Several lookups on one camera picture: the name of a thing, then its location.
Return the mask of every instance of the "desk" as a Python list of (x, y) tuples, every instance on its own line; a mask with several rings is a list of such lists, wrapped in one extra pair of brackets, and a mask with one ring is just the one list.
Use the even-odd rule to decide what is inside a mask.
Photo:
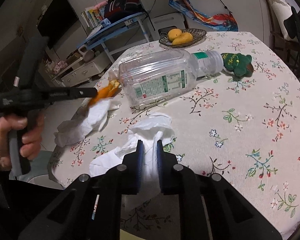
[[(119, 52), (119, 51), (123, 51), (126, 49), (129, 49), (131, 47), (134, 47), (136, 45), (139, 44), (143, 44), (146, 42), (149, 42), (149, 37), (146, 33), (145, 28), (143, 27), (141, 18), (145, 17), (146, 14), (143, 12), (140, 13), (136, 13), (133, 15), (130, 15), (128, 17), (125, 17), (123, 19), (121, 19), (120, 21), (117, 21), (115, 23), (112, 23), (111, 25), (101, 29), (100, 31), (98, 31), (97, 33), (95, 33), (94, 35), (92, 35), (91, 37), (87, 38), (84, 42), (82, 42), (78, 47), (81, 47), (82, 45), (86, 45), (87, 49), (93, 49), (94, 47), (98, 46), (98, 45), (102, 45), (103, 49), (105, 50), (106, 54), (108, 55), (109, 59), (111, 60), (112, 63), (114, 63), (114, 58), (112, 57), (113, 54)], [(123, 46), (121, 48), (115, 49), (113, 51), (109, 51), (108, 48), (105, 45), (105, 41), (112, 39), (128, 30), (131, 30), (133, 28), (136, 28), (140, 26), (143, 35), (145, 37), (145, 39), (132, 43), (132, 44), (128, 44), (126, 46)]]
[[(157, 41), (139, 45), (125, 51), (111, 68), (136, 50), (146, 55), (164, 49)], [(208, 49), (252, 55), (252, 77), (239, 81), (223, 72), (207, 76), (193, 91), (153, 108), (130, 108), (120, 91), (114, 99), (122, 105), (109, 113), (102, 132), (56, 147), (50, 178), (67, 187), (89, 172), (94, 158), (124, 145), (129, 126), (150, 113), (165, 113), (175, 130), (166, 151), (197, 174), (221, 174), (287, 239), (300, 222), (300, 83), (251, 33), (209, 32), (205, 41), (186, 48), (190, 53)], [(107, 79), (106, 73), (96, 87), (106, 86)], [(180, 239), (177, 205), (178, 197), (158, 195), (123, 212), (121, 228), (147, 240)]]

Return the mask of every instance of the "fruit plate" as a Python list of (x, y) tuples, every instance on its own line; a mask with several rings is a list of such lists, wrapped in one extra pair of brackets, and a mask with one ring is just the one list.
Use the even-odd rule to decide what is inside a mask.
[(204, 38), (204, 36), (206, 36), (206, 34), (207, 34), (207, 32), (205, 30), (200, 30), (200, 29), (183, 29), (181, 31), (183, 33), (185, 33), (185, 32), (191, 33), (193, 36), (193, 40), (191, 42), (187, 42), (184, 44), (172, 45), (172, 41), (169, 40), (168, 35), (165, 35), (164, 37), (162, 37), (159, 40), (159, 43), (164, 46), (174, 48), (174, 49), (186, 48), (186, 47), (189, 47), (189, 46), (195, 44), (198, 41), (201, 41)]

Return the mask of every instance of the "mango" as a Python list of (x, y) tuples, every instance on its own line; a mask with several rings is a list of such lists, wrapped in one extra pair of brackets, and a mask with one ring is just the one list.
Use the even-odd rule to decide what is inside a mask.
[(177, 38), (175, 38), (172, 42), (172, 45), (180, 45), (191, 42), (193, 40), (193, 36), (191, 33), (182, 33)]
[(175, 38), (177, 38), (181, 34), (182, 34), (182, 31), (180, 29), (172, 29), (168, 32), (168, 38), (170, 41), (173, 41)]

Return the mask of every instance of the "black television screen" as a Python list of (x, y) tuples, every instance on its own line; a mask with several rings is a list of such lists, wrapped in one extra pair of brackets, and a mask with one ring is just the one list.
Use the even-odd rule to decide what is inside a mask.
[(49, 49), (78, 20), (76, 13), (68, 0), (52, 0), (41, 21), (38, 30), (41, 36), (48, 36)]

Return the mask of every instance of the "green plush toy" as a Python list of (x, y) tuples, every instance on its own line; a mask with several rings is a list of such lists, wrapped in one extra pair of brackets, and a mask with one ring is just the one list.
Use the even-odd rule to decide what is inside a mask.
[(242, 76), (252, 76), (253, 66), (251, 64), (251, 55), (222, 53), (221, 56), (226, 72), (239, 78)]

